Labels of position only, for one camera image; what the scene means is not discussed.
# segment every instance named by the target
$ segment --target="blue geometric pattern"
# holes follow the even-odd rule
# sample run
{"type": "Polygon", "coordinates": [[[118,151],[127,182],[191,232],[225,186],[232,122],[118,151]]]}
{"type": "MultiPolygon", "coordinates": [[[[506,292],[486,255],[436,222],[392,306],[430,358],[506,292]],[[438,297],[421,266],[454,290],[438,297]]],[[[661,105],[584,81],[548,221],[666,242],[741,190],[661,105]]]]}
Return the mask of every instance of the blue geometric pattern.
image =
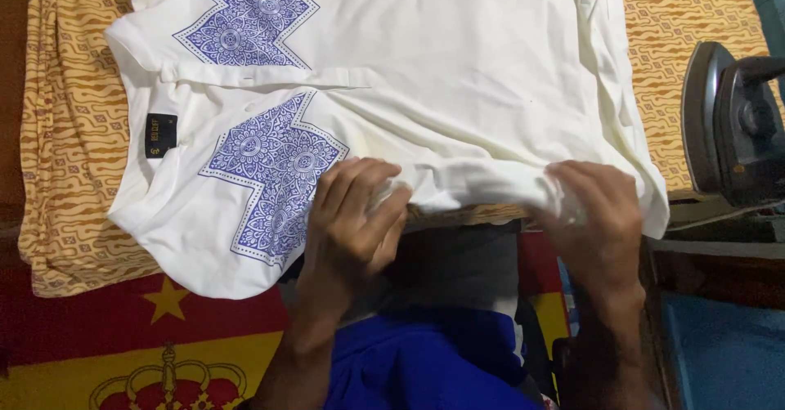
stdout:
{"type": "Polygon", "coordinates": [[[308,66],[283,41],[318,9],[312,0],[213,0],[174,38],[207,64],[308,66]]]}
{"type": "Polygon", "coordinates": [[[281,268],[305,242],[316,181],[348,148],[301,122],[315,92],[248,119],[218,139],[200,175],[253,189],[231,250],[281,268]]]}

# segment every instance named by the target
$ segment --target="clothing label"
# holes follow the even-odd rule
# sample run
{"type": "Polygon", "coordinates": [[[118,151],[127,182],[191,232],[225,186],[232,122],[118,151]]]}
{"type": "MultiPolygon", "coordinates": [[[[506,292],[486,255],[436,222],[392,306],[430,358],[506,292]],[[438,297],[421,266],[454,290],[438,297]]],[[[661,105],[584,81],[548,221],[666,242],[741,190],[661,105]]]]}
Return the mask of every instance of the clothing label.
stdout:
{"type": "Polygon", "coordinates": [[[144,156],[162,159],[167,151],[177,146],[177,116],[149,113],[144,128],[144,156]]]}

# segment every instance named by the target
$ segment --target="person's right hand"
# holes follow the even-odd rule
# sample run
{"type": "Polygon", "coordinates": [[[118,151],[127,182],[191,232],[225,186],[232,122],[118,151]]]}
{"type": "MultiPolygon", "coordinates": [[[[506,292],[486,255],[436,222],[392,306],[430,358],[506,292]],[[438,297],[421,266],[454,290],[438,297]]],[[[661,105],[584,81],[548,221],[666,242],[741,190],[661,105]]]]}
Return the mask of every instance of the person's right hand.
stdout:
{"type": "Polygon", "coordinates": [[[545,172],[571,189],[585,210],[584,221],[570,224],[532,209],[575,283],[589,294],[600,315],[631,303],[642,306],[642,219],[634,177],[613,166],[572,160],[551,164],[545,172]]]}

